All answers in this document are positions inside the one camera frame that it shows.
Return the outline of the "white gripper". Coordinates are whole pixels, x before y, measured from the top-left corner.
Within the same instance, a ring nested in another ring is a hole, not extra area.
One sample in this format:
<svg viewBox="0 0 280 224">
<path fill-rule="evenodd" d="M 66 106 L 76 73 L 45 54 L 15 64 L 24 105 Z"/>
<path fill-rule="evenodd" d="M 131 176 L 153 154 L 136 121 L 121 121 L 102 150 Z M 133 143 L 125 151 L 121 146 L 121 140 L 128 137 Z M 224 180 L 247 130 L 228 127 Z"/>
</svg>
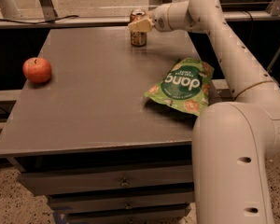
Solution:
<svg viewBox="0 0 280 224">
<path fill-rule="evenodd" d="M 169 4 L 158 6 L 151 11 L 151 18 L 145 17 L 141 20 L 132 21 L 128 24 L 128 28 L 131 32 L 147 33 L 150 32 L 154 26 L 154 28 L 160 32 L 170 32 L 171 27 L 168 20 L 169 8 Z"/>
</svg>

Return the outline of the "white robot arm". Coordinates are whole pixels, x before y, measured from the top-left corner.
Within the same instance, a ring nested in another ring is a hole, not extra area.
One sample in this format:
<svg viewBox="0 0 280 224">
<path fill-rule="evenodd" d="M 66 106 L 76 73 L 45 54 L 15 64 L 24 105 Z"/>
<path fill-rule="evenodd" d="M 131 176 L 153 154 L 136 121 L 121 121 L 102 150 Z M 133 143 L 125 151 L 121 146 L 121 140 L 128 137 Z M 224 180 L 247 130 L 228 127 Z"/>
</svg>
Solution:
<svg viewBox="0 0 280 224">
<path fill-rule="evenodd" d="M 193 127 L 197 224 L 274 224 L 265 160 L 280 152 L 280 88 L 219 0 L 164 4 L 129 27 L 206 33 L 231 91 L 232 101 L 208 106 Z"/>
</svg>

